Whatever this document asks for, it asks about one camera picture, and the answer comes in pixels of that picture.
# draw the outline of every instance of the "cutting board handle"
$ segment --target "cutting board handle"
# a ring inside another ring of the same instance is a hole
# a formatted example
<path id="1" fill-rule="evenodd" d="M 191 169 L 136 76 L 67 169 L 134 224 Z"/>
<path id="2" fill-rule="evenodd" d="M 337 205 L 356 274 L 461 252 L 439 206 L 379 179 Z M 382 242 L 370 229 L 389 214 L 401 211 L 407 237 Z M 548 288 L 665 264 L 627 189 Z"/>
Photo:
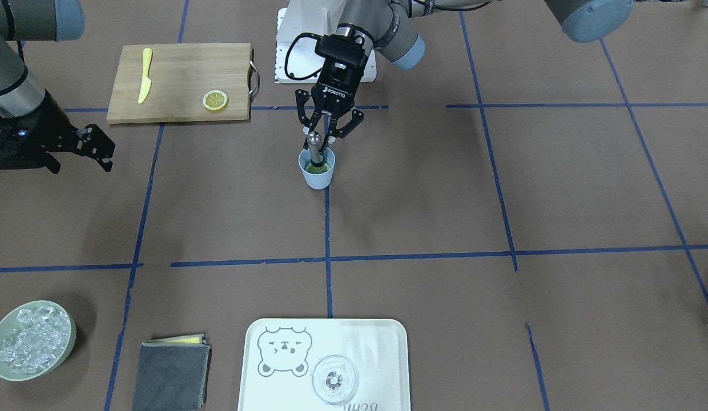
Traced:
<path id="1" fill-rule="evenodd" d="M 260 73 L 258 72 L 258 68 L 252 63 L 252 60 L 250 60 L 250 67 L 252 67 L 252 72 L 255 73 L 255 78 L 257 78 L 255 86 L 247 93 L 247 96 L 252 99 L 252 96 L 254 96 L 260 88 Z"/>

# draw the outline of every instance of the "white tray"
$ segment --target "white tray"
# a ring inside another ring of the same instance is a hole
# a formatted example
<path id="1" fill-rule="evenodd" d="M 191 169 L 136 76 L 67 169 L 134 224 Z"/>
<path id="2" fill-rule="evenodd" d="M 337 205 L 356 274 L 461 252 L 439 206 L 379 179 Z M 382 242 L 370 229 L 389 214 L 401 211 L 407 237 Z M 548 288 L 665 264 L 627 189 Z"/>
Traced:
<path id="1" fill-rule="evenodd" d="M 313 389 L 315 368 L 328 356 L 347 357 L 356 368 L 359 384 L 349 401 L 328 404 Z M 411 410 L 407 333 L 400 323 L 264 318 L 250 325 L 238 411 L 342 408 Z"/>

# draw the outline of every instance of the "green liquid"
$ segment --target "green liquid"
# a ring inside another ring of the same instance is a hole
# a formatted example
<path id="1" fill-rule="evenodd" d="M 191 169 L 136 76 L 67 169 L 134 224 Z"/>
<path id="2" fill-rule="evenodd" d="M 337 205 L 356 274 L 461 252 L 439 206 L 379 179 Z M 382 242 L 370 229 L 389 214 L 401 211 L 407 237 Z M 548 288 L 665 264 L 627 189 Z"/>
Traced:
<path id="1" fill-rule="evenodd" d="M 310 174 L 324 174 L 329 168 L 328 162 L 323 163 L 321 167 L 316 167 L 311 163 L 306 164 L 306 172 L 310 172 Z"/>

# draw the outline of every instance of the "black cable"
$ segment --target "black cable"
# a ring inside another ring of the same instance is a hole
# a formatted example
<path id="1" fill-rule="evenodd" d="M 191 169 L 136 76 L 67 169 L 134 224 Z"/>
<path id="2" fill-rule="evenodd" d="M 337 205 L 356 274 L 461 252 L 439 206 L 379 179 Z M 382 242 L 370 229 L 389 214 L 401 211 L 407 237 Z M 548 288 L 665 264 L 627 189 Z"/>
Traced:
<path id="1" fill-rule="evenodd" d="M 414 0 L 414 2 L 418 3 L 419 5 L 423 5 L 425 7 L 429 7 L 427 3 L 425 3 L 423 0 Z M 475 7 L 469 7 L 467 9 L 454 9 L 450 7 L 443 7 L 443 6 L 437 6 L 433 5 L 433 8 L 435 10 L 441 10 L 441 11 L 473 11 L 473 10 L 478 10 L 479 8 L 486 7 L 487 5 L 490 5 L 490 2 L 485 2 L 482 5 L 477 5 Z"/>
<path id="2" fill-rule="evenodd" d="M 4 5 L 4 13 L 6 14 L 6 41 L 11 41 L 14 39 L 14 34 L 17 33 L 17 26 L 14 21 L 14 12 L 11 10 L 11 5 L 9 0 L 1 0 L 2 5 Z"/>
<path id="3" fill-rule="evenodd" d="M 22 58 L 22 61 L 25 60 L 25 48 L 22 47 L 22 42 L 17 42 L 17 50 L 19 53 L 19 58 Z"/>
<path id="4" fill-rule="evenodd" d="M 293 40 L 293 42 L 291 43 L 291 47 L 288 48 L 288 52 L 285 54 L 285 66 L 283 67 L 286 77 L 288 77 L 291 80 L 298 80 L 298 81 L 308 80 L 309 78 L 314 77 L 314 76 L 318 75 L 318 73 L 321 72 L 321 69 L 319 69 L 313 73 L 310 73 L 306 77 L 296 77 L 293 75 L 293 73 L 288 72 L 288 58 L 291 57 L 291 51 L 293 50 L 294 47 L 296 47 L 296 43 L 299 42 L 299 40 L 303 39 L 303 38 L 309 38 L 309 39 L 314 39 L 314 40 L 318 41 L 322 37 L 319 36 L 318 34 L 315 34 L 315 33 L 301 33 L 301 34 L 297 35 L 296 39 Z"/>

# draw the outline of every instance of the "bowl of ice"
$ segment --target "bowl of ice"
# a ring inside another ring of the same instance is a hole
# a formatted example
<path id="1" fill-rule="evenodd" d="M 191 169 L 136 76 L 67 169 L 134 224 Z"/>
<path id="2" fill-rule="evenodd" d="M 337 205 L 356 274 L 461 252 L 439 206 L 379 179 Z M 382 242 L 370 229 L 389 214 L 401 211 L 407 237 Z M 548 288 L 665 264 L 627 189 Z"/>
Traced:
<path id="1" fill-rule="evenodd" d="M 0 377 L 25 381 L 59 366 L 75 345 L 75 322 L 59 304 L 32 301 L 0 322 Z"/>

